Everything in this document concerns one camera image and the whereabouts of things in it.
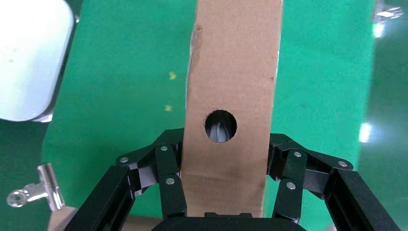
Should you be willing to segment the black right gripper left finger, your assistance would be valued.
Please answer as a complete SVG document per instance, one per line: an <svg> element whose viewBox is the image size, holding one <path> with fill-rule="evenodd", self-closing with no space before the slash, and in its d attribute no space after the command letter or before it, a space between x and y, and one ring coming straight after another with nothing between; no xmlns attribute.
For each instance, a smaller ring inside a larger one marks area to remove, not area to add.
<svg viewBox="0 0 408 231"><path fill-rule="evenodd" d="M164 220L184 219L180 179L183 129L164 131L152 144L119 156L65 227L66 231L120 231L137 199L158 185Z"/></svg>

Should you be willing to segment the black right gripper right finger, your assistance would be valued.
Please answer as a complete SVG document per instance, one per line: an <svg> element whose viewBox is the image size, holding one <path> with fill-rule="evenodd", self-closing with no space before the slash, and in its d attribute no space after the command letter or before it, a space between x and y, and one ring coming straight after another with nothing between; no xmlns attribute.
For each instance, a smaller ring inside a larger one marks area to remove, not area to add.
<svg viewBox="0 0 408 231"><path fill-rule="evenodd" d="M281 133L269 138L267 175L279 182L273 218L300 229L303 192L323 200L338 231L398 231L400 228L353 165L307 149Z"/></svg>

